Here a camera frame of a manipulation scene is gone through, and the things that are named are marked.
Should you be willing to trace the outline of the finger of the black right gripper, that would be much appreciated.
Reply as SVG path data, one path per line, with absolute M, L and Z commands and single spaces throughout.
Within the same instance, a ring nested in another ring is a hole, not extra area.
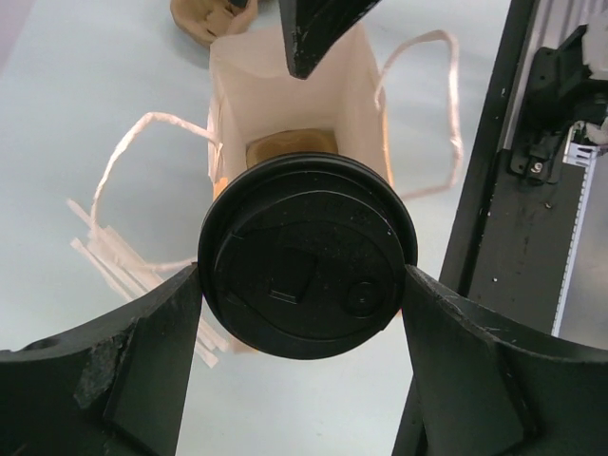
M 279 11 L 289 73 L 311 76 L 330 48 L 379 0 L 280 0 Z

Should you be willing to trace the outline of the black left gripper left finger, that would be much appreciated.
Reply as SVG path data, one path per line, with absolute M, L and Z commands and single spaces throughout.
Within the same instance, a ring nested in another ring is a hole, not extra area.
M 191 265 L 110 313 L 2 351 L 2 454 L 175 454 L 200 310 Z

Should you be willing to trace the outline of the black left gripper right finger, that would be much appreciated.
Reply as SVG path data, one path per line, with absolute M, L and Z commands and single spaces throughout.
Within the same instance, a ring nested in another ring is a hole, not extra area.
M 406 269 L 402 308 L 429 455 L 604 455 L 607 352 Z

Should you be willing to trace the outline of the brown paper takeout bag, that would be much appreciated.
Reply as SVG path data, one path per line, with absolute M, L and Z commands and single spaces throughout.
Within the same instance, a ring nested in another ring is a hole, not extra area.
M 446 42 L 447 122 L 452 165 L 445 183 L 432 184 L 403 201 L 444 192 L 460 178 L 464 160 L 459 112 L 459 44 L 451 33 L 436 29 L 399 45 L 378 68 L 362 24 L 343 35 L 305 80 L 289 74 L 279 28 L 263 28 L 218 38 L 210 47 L 213 96 L 207 126 L 187 122 L 173 114 L 150 111 L 124 134 L 111 154 L 97 184 L 90 214 L 97 220 L 104 187 L 118 158 L 152 122 L 176 125 L 208 141 L 208 176 L 213 201 L 247 170 L 247 146 L 260 138 L 286 130 L 332 130 L 341 156 L 356 159 L 377 172 L 390 186 L 388 118 L 384 80 L 398 57 L 412 46 Z

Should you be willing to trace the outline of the black plastic cup lid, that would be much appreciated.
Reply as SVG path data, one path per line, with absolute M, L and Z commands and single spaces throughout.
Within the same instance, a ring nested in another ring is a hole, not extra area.
M 410 214 L 366 165 L 293 153 L 232 180 L 199 236 L 199 280 L 233 337 L 270 355 L 323 359 L 383 331 L 418 259 Z

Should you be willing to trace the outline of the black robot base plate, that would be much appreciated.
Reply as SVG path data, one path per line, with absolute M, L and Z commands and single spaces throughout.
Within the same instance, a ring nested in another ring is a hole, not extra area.
M 569 143 L 591 144 L 568 134 L 558 181 L 541 185 L 513 173 L 511 148 L 533 52 L 557 47 L 601 12 L 607 14 L 603 1 L 510 4 L 440 274 L 451 290 L 543 333 L 552 331 L 583 177 L 581 167 L 563 162 L 564 153 Z M 574 306 L 590 198 L 606 169 L 607 145 L 598 148 L 563 320 Z

